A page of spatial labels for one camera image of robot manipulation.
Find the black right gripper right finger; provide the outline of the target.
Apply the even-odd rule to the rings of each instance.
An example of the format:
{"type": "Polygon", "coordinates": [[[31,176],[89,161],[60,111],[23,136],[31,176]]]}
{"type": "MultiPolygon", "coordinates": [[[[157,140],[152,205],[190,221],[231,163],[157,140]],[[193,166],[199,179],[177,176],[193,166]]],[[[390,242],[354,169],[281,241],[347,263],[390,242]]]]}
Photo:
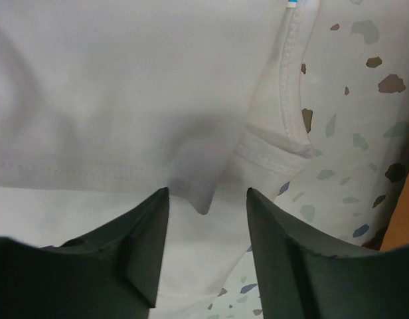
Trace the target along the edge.
{"type": "Polygon", "coordinates": [[[379,252],[346,243],[256,189],[246,208],[265,318],[409,318],[409,245],[379,252]]]}

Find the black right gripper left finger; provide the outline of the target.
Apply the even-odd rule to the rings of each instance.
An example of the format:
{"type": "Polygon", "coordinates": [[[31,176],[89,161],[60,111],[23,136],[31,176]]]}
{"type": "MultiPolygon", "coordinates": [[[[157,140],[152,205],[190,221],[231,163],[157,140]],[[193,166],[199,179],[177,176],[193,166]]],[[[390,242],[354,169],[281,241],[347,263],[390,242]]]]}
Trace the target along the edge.
{"type": "Polygon", "coordinates": [[[147,318],[168,218],[164,187],[59,247],[0,237],[0,318],[147,318]]]}

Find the white t shirt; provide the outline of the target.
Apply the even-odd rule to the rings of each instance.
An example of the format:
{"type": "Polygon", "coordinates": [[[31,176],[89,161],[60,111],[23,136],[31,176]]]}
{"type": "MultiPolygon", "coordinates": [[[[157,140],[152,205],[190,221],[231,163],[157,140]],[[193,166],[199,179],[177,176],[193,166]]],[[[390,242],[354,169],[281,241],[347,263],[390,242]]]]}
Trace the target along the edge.
{"type": "Polygon", "coordinates": [[[318,1],[0,1],[0,235],[61,244],[168,187],[152,318],[203,318],[312,156],[318,1]]]}

